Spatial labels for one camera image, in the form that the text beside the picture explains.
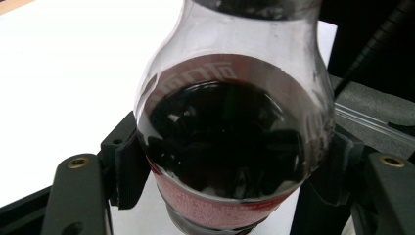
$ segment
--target white surface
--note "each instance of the white surface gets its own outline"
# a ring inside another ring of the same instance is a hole
[[[51,185],[62,160],[98,153],[132,110],[141,73],[181,3],[35,0],[0,16],[0,207]],[[335,31],[319,30],[326,62]],[[296,200],[253,234],[288,234]],[[181,234],[153,178],[139,205],[113,210],[113,220],[117,235]]]

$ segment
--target dark liquid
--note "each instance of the dark liquid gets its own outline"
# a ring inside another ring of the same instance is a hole
[[[287,119],[263,90],[208,82],[156,104],[149,120],[158,136],[143,133],[141,121],[139,129],[148,158],[175,180],[206,195],[258,199],[305,178],[301,136],[281,127]]]

